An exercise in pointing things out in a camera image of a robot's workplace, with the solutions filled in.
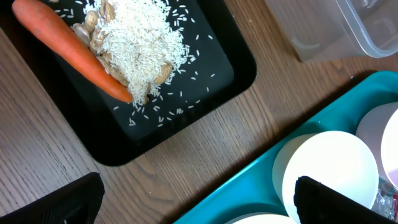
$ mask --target table surface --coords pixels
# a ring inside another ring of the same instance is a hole
[[[0,30],[0,215],[99,172],[97,223],[170,223],[373,71],[398,71],[398,55],[299,62],[264,0],[226,3],[257,61],[253,86],[117,168],[88,155]]]

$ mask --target black plastic tray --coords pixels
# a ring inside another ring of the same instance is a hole
[[[73,8],[75,17],[64,18],[68,25],[84,19],[84,5],[77,5],[74,0],[61,0],[56,4],[43,2],[53,9]],[[182,4],[169,2],[173,9]],[[184,44],[191,46],[192,54],[196,55],[198,49],[200,56],[191,65],[183,65],[181,69],[187,72],[183,75],[176,73],[171,85],[161,86],[164,101],[158,99],[156,103],[146,105],[145,114],[150,119],[145,119],[141,112],[132,117],[135,110],[132,105],[104,94],[26,31],[12,15],[11,3],[9,0],[0,3],[0,26],[88,152],[107,166],[121,166],[135,159],[249,88],[256,77],[254,57],[224,1],[184,1],[196,20],[196,23],[188,21],[184,25]],[[183,91],[183,97],[180,97],[180,91]],[[160,106],[161,112],[154,111],[154,105]],[[177,115],[177,108],[183,109],[184,113]],[[159,116],[164,117],[161,128],[157,127]],[[136,126],[128,125],[130,117]]]

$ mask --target uncooked rice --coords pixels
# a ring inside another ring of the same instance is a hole
[[[162,66],[170,63],[177,70],[187,62],[186,47],[179,30],[172,30],[166,22],[171,7],[162,0],[108,0],[114,7],[115,19],[98,19],[97,28],[107,35],[98,52],[112,54],[110,64],[118,68],[129,82],[128,90],[133,104],[142,103],[147,84],[150,93],[157,96],[154,80],[161,75]],[[98,11],[101,0],[87,4],[84,13]]]

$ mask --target orange carrot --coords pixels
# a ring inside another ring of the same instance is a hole
[[[132,101],[126,87],[105,72],[102,64],[50,7],[38,0],[15,0],[12,11],[26,29],[89,81],[118,100]]]

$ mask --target white bowl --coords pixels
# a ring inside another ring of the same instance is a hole
[[[286,216],[270,213],[250,213],[234,218],[225,224],[295,224],[295,222]]]
[[[299,136],[278,153],[272,181],[287,213],[297,223],[300,219],[294,193],[301,176],[309,176],[367,208],[376,199],[376,161],[367,145],[350,133],[327,131]]]
[[[361,120],[356,135],[370,148],[379,175],[398,186],[398,102],[374,108]]]

